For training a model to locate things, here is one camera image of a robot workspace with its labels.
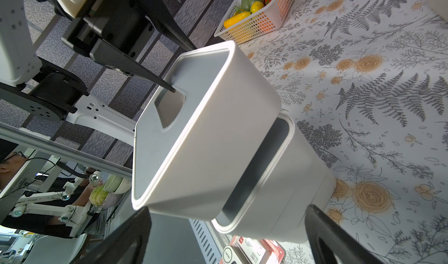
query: storage box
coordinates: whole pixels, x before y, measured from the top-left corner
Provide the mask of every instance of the storage box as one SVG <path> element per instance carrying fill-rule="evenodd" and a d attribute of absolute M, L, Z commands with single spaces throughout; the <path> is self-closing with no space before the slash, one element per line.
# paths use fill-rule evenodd
<path fill-rule="evenodd" d="M 330 170 L 281 113 L 212 224 L 224 234 L 303 243 L 306 207 L 324 209 L 335 187 Z"/>
<path fill-rule="evenodd" d="M 276 90 L 232 42 L 181 54 L 137 121 L 132 204 L 210 221 L 277 118 Z"/>

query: white mesh basket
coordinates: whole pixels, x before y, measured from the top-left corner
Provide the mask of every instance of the white mesh basket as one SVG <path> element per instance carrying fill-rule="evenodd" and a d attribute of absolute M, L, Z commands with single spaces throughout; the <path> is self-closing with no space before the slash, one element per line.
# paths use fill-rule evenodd
<path fill-rule="evenodd" d="M 268 32 L 275 31 L 283 25 L 283 20 L 288 14 L 292 3 L 293 0 L 271 0 L 268 5 L 259 11 L 226 29 L 224 28 L 224 21 L 233 16 L 235 5 L 241 5 L 241 0 L 234 0 L 226 15 L 222 18 L 214 36 L 219 36 L 224 40 L 233 40 L 241 44 Z"/>

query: person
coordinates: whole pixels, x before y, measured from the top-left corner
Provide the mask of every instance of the person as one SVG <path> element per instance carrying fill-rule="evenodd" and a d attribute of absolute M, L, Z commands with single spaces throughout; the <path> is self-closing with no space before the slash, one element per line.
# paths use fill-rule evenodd
<path fill-rule="evenodd" d="M 20 168 L 25 164 L 28 158 L 22 152 L 15 152 L 13 150 L 17 144 L 0 139 L 0 158 L 4 158 L 0 161 L 0 190 L 3 190 L 11 179 L 17 174 Z M 92 174 L 96 171 L 93 168 L 87 168 L 86 174 Z M 36 176 L 36 179 L 44 181 L 47 176 Z M 72 178 L 58 177 L 48 190 L 48 192 L 63 191 L 63 186 L 66 182 L 74 182 Z M 76 188 L 73 195 L 71 195 L 68 201 L 53 200 L 49 202 L 42 202 L 39 204 L 65 207 L 66 205 L 85 206 L 89 201 L 89 196 L 95 187 L 89 185 L 89 181 L 84 179 L 82 183 Z M 97 215 L 89 222 L 95 221 Z M 5 217 L 2 226 L 14 229 L 21 229 L 30 231 L 33 233 L 39 233 L 49 236 L 70 238 L 71 227 L 66 226 L 64 223 L 58 220 L 58 216 L 48 216 L 40 214 L 27 213 L 20 217 L 12 217 L 8 215 Z"/>

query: table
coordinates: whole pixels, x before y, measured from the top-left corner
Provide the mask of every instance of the table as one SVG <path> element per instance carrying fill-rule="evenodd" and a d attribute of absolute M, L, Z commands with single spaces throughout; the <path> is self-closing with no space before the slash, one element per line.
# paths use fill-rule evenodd
<path fill-rule="evenodd" d="M 333 170 L 324 211 L 387 264 L 446 263 L 447 36 L 427 0 L 294 0 L 240 45 Z M 285 263 L 314 262 L 282 245 Z"/>

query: orange rose print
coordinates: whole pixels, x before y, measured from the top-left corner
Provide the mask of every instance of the orange rose print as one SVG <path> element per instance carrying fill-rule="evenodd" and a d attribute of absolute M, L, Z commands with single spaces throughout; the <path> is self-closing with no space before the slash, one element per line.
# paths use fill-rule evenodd
<path fill-rule="evenodd" d="M 421 184 L 420 186 L 417 186 L 415 188 L 415 191 L 420 194 L 420 196 L 427 200 L 427 201 L 432 201 L 434 200 L 434 195 L 432 193 L 430 193 L 430 191 L 432 190 L 432 188 L 428 185 L 428 184 Z"/>
<path fill-rule="evenodd" d="M 320 91 L 320 92 L 317 94 L 317 96 L 316 96 L 316 99 L 317 99 L 318 101 L 320 101 L 321 103 L 323 102 L 323 99 L 324 99 L 325 97 L 328 97 L 328 95 L 325 93 L 327 90 L 328 90 L 328 88 L 325 89 L 325 90 Z"/>
<path fill-rule="evenodd" d="M 321 6 L 316 10 L 316 14 L 321 14 L 322 12 L 324 12 L 325 10 L 327 10 L 326 6 Z"/>
<path fill-rule="evenodd" d="M 301 70 L 304 69 L 307 65 L 309 65 L 311 62 L 310 57 L 304 57 L 297 60 L 296 64 L 294 65 L 294 69 Z"/>
<path fill-rule="evenodd" d="M 288 70 L 288 69 L 290 69 L 293 65 L 294 65 L 293 62 L 287 62 L 287 63 L 283 66 L 283 69 L 284 69 L 284 70 Z"/>
<path fill-rule="evenodd" d="M 353 200 L 361 209 L 375 213 L 384 212 L 392 205 L 386 189 L 379 184 L 367 181 L 356 185 Z"/>
<path fill-rule="evenodd" d="M 338 211 L 335 209 L 328 210 L 327 215 L 338 225 L 340 224 L 341 220 L 345 219 L 344 216 L 342 215 L 341 211 Z"/>
<path fill-rule="evenodd" d="M 341 7 L 341 5 L 344 3 L 344 0 L 335 0 L 327 7 L 328 11 L 333 11 Z"/>
<path fill-rule="evenodd" d="M 336 68 L 337 68 L 337 70 L 344 71 L 344 70 L 348 70 L 354 66 L 355 66 L 354 61 L 352 61 L 351 59 L 345 59 L 345 60 L 340 61 L 336 65 Z"/>
<path fill-rule="evenodd" d="M 370 55 L 364 58 L 361 58 L 355 64 L 355 70 L 358 72 L 369 72 L 378 68 L 381 65 L 383 58 L 378 55 Z"/>
<path fill-rule="evenodd" d="M 336 179 L 336 189 L 333 192 L 332 196 L 335 198 L 343 198 L 350 197 L 351 195 L 352 191 L 349 186 L 342 180 Z"/>
<path fill-rule="evenodd" d="M 410 143 L 411 144 L 411 146 L 414 146 L 414 144 L 422 144 L 421 142 L 419 142 L 413 135 L 411 135 L 411 134 L 408 134 L 406 137 L 405 137 L 405 141 L 407 142 L 407 143 Z"/>
<path fill-rule="evenodd" d="M 426 4 L 426 1 L 418 0 L 414 3 L 414 5 L 412 5 L 411 9 L 412 9 L 412 11 L 415 11 L 415 10 L 423 11 L 423 6 L 425 6 L 425 4 Z"/>
<path fill-rule="evenodd" d="M 326 72 L 325 71 L 317 71 L 317 76 L 314 76 L 314 78 L 319 78 L 319 82 L 323 81 L 326 78 Z"/>
<path fill-rule="evenodd" d="M 339 82 L 341 82 L 342 81 L 342 77 L 340 77 L 340 76 L 335 76 L 335 77 L 333 77 L 332 79 L 331 79 L 331 84 L 339 84 Z"/>
<path fill-rule="evenodd" d="M 302 113 L 305 113 L 305 115 L 308 115 L 308 112 L 309 111 L 312 111 L 312 109 L 311 109 L 311 106 L 313 105 L 313 103 L 309 103 L 309 104 L 307 104 L 304 108 L 303 108 L 303 111 L 302 111 Z"/>

